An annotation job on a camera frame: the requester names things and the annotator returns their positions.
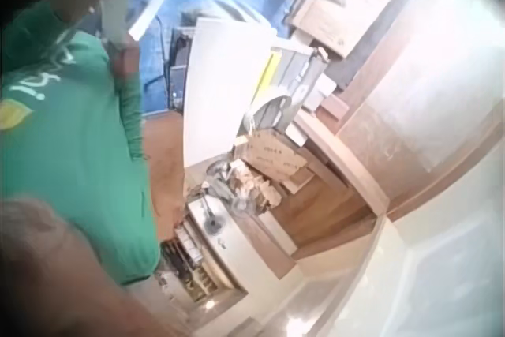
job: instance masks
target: wooden panel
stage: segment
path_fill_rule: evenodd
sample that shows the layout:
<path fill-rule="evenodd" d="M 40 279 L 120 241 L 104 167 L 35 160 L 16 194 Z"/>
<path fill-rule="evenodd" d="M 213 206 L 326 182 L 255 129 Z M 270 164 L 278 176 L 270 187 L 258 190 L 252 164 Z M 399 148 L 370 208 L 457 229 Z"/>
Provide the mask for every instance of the wooden panel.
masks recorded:
<path fill-rule="evenodd" d="M 349 106 L 349 111 L 337 121 L 324 109 L 316 115 L 333 133 L 337 133 L 352 117 L 373 89 L 386 76 L 410 40 L 415 36 L 417 26 L 423 22 L 423 15 L 430 12 L 435 0 L 409 0 L 387 34 L 370 54 L 365 64 L 357 72 L 347 89 L 339 94 L 340 99 Z"/>
<path fill-rule="evenodd" d="M 292 20 L 346 57 L 390 0 L 306 0 Z"/>
<path fill-rule="evenodd" d="M 408 215 L 442 193 L 477 165 L 503 138 L 504 111 L 502 101 L 489 113 L 475 134 L 455 154 L 436 168 L 429 180 L 418 183 L 417 187 L 393 199 L 388 212 L 389 218 L 395 221 Z"/>
<path fill-rule="evenodd" d="M 291 254 L 295 260 L 301 260 L 307 256 L 313 256 L 325 252 L 330 249 L 337 248 L 348 242 L 354 241 L 360 237 L 366 236 L 373 231 L 377 218 L 374 215 L 369 215 L 363 218 L 359 223 L 354 223 L 338 234 L 320 238 L 310 244 L 302 246 L 296 252 Z"/>
<path fill-rule="evenodd" d="M 174 224 L 182 221 L 184 167 L 182 116 L 167 112 L 146 120 L 144 154 L 148 159 L 151 196 L 160 241 L 174 237 Z"/>
<path fill-rule="evenodd" d="M 334 136 L 318 118 L 307 112 L 303 110 L 298 112 L 294 121 L 319 146 L 329 160 L 341 170 L 363 196 L 373 212 L 376 215 L 385 213 L 389 207 L 389 197 L 352 151 Z"/>
<path fill-rule="evenodd" d="M 307 167 L 302 167 L 299 171 L 292 175 L 289 180 L 284 181 L 282 184 L 291 193 L 297 193 L 304 185 L 309 183 L 312 178 L 314 178 L 314 173 Z"/>
<path fill-rule="evenodd" d="M 372 215 L 354 189 L 335 191 L 318 177 L 284 199 L 271 213 L 297 246 L 339 234 Z"/>
<path fill-rule="evenodd" d="M 349 110 L 349 106 L 341 100 L 337 95 L 331 94 L 321 103 L 322 108 L 327 110 L 337 120 L 342 120 Z"/>
<path fill-rule="evenodd" d="M 262 129 L 235 141 L 235 156 L 277 182 L 289 180 L 307 161 L 286 146 L 273 130 Z"/>
<path fill-rule="evenodd" d="M 231 217 L 277 278 L 283 278 L 294 268 L 296 264 L 294 260 L 277 244 L 257 217 L 240 218 L 233 214 Z"/>
<path fill-rule="evenodd" d="M 255 23 L 198 18 L 185 84 L 185 167 L 233 147 L 274 36 Z"/>
<path fill-rule="evenodd" d="M 430 177 L 419 157 L 366 103 L 338 133 L 390 199 Z"/>

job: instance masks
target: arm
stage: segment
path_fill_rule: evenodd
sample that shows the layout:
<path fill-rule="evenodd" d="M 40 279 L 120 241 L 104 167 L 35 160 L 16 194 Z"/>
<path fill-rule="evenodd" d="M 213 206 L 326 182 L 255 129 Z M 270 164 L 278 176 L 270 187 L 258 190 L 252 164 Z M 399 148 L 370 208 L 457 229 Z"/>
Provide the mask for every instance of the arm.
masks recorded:
<path fill-rule="evenodd" d="M 144 159 L 142 149 L 142 113 L 140 112 L 140 79 L 134 73 L 129 77 L 115 79 L 119 88 L 120 115 L 128 140 L 129 154 L 132 160 Z"/>
<path fill-rule="evenodd" d="M 43 0 L 2 31 L 2 72 L 37 63 L 99 0 Z"/>
<path fill-rule="evenodd" d="M 114 82 L 119 91 L 119 110 L 129 154 L 132 160 L 144 160 L 142 149 L 142 113 L 140 112 L 140 79 L 139 61 L 140 50 L 138 43 L 130 38 L 127 44 L 117 50 L 109 45 L 110 67 L 114 75 Z"/>
<path fill-rule="evenodd" d="M 48 0 L 24 10 L 2 33 L 2 72 L 38 62 L 68 31 Z"/>

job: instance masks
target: green sweatshirt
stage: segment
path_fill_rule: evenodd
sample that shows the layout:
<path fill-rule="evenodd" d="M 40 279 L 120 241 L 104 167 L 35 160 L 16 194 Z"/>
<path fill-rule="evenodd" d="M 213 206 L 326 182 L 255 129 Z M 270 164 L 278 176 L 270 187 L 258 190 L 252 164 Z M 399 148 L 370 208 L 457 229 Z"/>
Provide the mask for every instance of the green sweatshirt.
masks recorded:
<path fill-rule="evenodd" d="M 2 38 L 2 195 L 48 203 L 83 232 L 120 284 L 152 274 L 159 245 L 142 152 L 140 83 L 114 79 L 98 39 L 47 2 Z"/>

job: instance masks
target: wooden cabinet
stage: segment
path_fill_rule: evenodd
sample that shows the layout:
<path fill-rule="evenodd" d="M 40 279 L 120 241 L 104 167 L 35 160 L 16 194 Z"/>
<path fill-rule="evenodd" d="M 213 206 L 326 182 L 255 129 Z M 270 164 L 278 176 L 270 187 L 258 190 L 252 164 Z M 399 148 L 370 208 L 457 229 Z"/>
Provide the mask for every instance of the wooden cabinet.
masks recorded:
<path fill-rule="evenodd" d="M 389 1 L 304 0 L 290 22 L 347 57 Z"/>
<path fill-rule="evenodd" d="M 409 0 L 339 95 L 345 115 L 295 122 L 374 213 L 396 220 L 503 137 L 504 25 L 500 0 Z"/>

